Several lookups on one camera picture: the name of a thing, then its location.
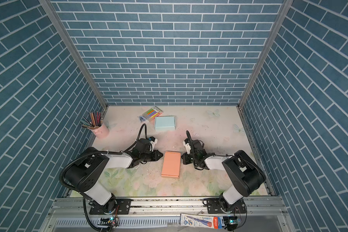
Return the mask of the pink cardboard box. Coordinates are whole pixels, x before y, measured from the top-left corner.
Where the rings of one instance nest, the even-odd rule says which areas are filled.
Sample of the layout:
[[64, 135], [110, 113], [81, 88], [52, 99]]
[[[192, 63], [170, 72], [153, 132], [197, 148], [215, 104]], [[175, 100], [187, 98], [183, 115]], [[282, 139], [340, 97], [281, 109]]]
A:
[[166, 151], [161, 176], [168, 178], [179, 178], [181, 164], [181, 153]]

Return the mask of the light blue paper box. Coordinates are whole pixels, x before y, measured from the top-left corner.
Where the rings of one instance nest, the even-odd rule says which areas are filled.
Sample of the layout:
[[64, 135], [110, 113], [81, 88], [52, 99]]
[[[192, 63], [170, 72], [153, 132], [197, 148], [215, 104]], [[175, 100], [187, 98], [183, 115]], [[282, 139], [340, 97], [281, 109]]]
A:
[[160, 116], [155, 118], [156, 131], [173, 131], [175, 128], [175, 116]]

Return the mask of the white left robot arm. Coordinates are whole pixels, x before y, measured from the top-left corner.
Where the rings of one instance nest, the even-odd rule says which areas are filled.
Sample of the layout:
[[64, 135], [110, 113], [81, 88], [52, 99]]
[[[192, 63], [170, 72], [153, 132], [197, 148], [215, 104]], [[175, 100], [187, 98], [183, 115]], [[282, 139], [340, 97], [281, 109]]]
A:
[[131, 169], [140, 164], [158, 161], [163, 153], [154, 149], [158, 140], [154, 137], [138, 139], [125, 151], [99, 151], [87, 148], [77, 159], [66, 165], [60, 173], [60, 183], [79, 192], [100, 206], [112, 206], [115, 196], [100, 182], [99, 177], [109, 168]]

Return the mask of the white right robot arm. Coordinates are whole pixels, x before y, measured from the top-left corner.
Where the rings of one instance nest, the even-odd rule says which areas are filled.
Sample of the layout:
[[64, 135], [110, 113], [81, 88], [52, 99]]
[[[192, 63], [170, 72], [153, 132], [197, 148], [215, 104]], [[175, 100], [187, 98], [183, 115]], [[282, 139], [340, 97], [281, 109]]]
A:
[[186, 153], [181, 155], [183, 164], [193, 164], [196, 170], [220, 170], [227, 172], [232, 186], [220, 194], [217, 205], [223, 211], [231, 211], [236, 202], [248, 197], [266, 181], [265, 174], [257, 164], [243, 151], [233, 155], [208, 153], [200, 140], [184, 140]]

